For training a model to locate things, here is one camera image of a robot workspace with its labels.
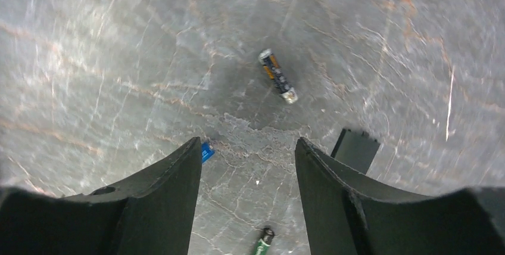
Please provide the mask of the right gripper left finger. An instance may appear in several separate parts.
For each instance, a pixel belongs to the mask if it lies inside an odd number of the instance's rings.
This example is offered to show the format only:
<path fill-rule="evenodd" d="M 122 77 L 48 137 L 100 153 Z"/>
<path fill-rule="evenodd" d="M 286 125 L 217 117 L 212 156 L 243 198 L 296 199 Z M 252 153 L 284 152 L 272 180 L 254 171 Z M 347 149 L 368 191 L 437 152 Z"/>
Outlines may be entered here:
<path fill-rule="evenodd" d="M 85 195 L 1 189 L 2 254 L 187 254 L 201 140 Z"/>

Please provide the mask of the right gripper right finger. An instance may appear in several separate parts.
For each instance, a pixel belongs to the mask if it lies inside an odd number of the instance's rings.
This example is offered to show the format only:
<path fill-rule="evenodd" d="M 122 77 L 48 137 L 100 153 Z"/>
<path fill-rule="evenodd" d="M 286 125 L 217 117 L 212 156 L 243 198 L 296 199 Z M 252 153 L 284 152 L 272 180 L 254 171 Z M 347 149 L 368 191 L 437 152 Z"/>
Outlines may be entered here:
<path fill-rule="evenodd" d="M 394 188 L 300 138 L 296 174 L 312 254 L 503 254 L 504 188 Z"/>

